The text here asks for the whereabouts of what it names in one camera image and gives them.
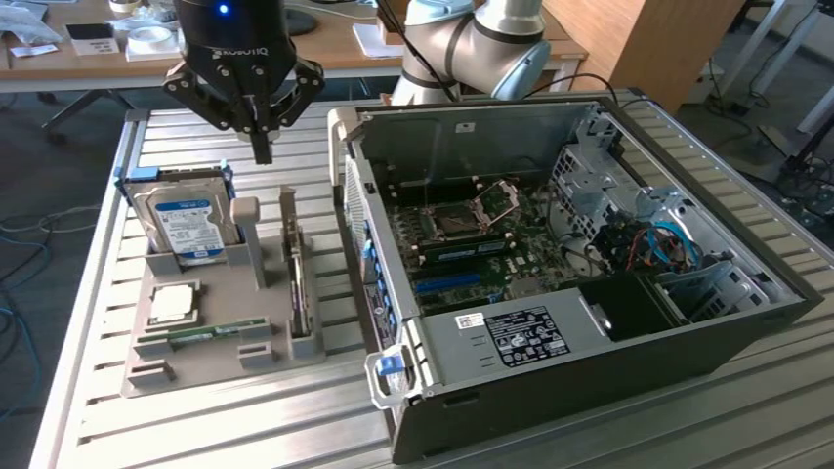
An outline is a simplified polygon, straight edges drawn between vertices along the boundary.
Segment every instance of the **green circuit board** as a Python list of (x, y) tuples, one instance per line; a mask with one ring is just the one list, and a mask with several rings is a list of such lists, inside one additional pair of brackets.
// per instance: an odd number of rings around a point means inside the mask
[[(428, 316), (557, 291), (568, 281), (588, 276), (588, 268), (572, 266), (548, 228), (548, 200), (537, 188), (518, 189), (518, 206), (510, 211), (513, 204), (501, 191), (488, 191), (480, 202), (492, 219), (508, 212), (489, 229), (474, 214), (478, 207), (472, 200), (389, 207), (406, 271)], [(470, 280), (468, 284), (420, 291), (428, 282), (461, 278)]]

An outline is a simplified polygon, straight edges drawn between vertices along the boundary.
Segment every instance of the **hard drive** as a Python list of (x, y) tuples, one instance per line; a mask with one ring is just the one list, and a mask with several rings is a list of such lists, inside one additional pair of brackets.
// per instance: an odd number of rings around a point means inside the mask
[(155, 253), (175, 253), (182, 266), (226, 259), (225, 247), (241, 242), (231, 219), (229, 165), (194, 170), (137, 168), (118, 186)]

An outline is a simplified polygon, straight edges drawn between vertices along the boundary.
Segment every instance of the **metal table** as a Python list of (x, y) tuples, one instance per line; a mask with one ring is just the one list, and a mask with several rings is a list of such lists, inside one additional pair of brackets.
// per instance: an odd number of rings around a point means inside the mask
[[(633, 97), (621, 93), (621, 101)], [(249, 144), (189, 111), (133, 114), (115, 166), (138, 160), (189, 167), (227, 159), (239, 195), (261, 198), (263, 232), (281, 226), (278, 185), (300, 191), (302, 223), (316, 240), (329, 359), (169, 394), (119, 396), (146, 239), (111, 186), (31, 467), (390, 465), (384, 416), (362, 373), (358, 312), (329, 185), (325, 116), (330, 108), (356, 104), (314, 105), (285, 132), (275, 164), (266, 167), (254, 165)], [(828, 299), (709, 376), (412, 467), (795, 468), (834, 459), (832, 251), (657, 107), (641, 103), (629, 114)], [(640, 168), (644, 177), (662, 184), (665, 176), (648, 166)]]

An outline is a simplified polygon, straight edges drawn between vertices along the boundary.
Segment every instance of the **blue hard drive label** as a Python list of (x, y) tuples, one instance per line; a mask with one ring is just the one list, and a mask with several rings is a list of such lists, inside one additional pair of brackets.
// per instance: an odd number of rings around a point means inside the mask
[(486, 328), (512, 368), (572, 352), (544, 306), (486, 318)]
[(171, 250), (194, 264), (202, 264), (223, 252), (223, 238), (218, 226), (209, 221), (214, 207), (205, 199), (181, 200), (157, 204)]

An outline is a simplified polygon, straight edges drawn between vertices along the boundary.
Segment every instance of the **collaborative robot arm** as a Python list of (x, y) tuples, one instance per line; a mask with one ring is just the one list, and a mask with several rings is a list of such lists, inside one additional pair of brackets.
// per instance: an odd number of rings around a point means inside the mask
[[(550, 58), (541, 6), (541, 0), (488, 0), (476, 10), (473, 0), (412, 1), (406, 37), (453, 93), (465, 83), (498, 100), (525, 97)], [(392, 102), (449, 102), (409, 49)]]
[[(270, 164), (279, 128), (297, 122), (325, 87), (322, 66), (297, 56), (283, 1), (174, 3), (186, 49), (165, 90), (218, 129), (235, 129), (251, 142), (257, 163)], [(292, 71), (297, 85), (274, 99)]]

